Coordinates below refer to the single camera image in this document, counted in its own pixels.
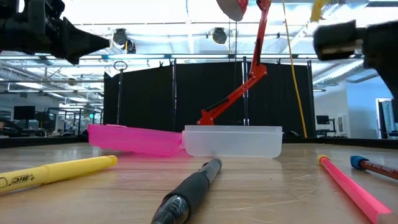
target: pencil eraser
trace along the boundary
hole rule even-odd
[[[361,167],[361,161],[369,161],[369,159],[363,158],[362,156],[351,156],[350,161],[352,167],[359,170],[366,170]]]
[[[321,159],[322,158],[327,158],[327,159],[329,159],[329,157],[327,156],[327,155],[318,155],[318,163],[319,163],[319,165],[321,165],[322,166],[322,163],[321,163]]]

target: clear plastic container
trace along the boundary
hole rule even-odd
[[[282,127],[186,126],[182,147],[191,156],[278,157]]]

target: black curtain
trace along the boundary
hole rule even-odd
[[[398,100],[397,99],[392,99],[392,112],[394,114],[394,121],[395,123],[398,123]]]
[[[119,75],[110,77],[104,74],[104,112],[103,124],[118,122]]]
[[[176,68],[176,131],[193,125],[201,110],[225,99],[242,85],[242,62],[181,64]],[[243,125],[244,107],[240,98],[215,119],[217,125]]]
[[[121,125],[174,130],[172,71],[167,66],[123,74]]]
[[[299,104],[290,65],[265,63],[268,76],[249,90],[251,126],[282,126],[285,136],[294,131],[304,136]],[[313,90],[307,66],[295,66],[305,126],[309,138],[315,137]]]

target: table surface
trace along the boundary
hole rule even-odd
[[[0,195],[1,223],[150,223],[163,197],[209,158],[149,158],[89,144],[0,149],[0,172],[115,154],[118,165],[93,175]],[[398,151],[284,144],[276,159],[221,158],[223,168],[189,223],[370,223],[317,164],[331,161],[398,211],[398,181],[353,170],[360,155],[398,167]]]

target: pink plastic container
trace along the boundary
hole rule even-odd
[[[100,148],[156,156],[174,156],[183,150],[181,133],[99,124],[89,124],[87,131],[90,144]]]

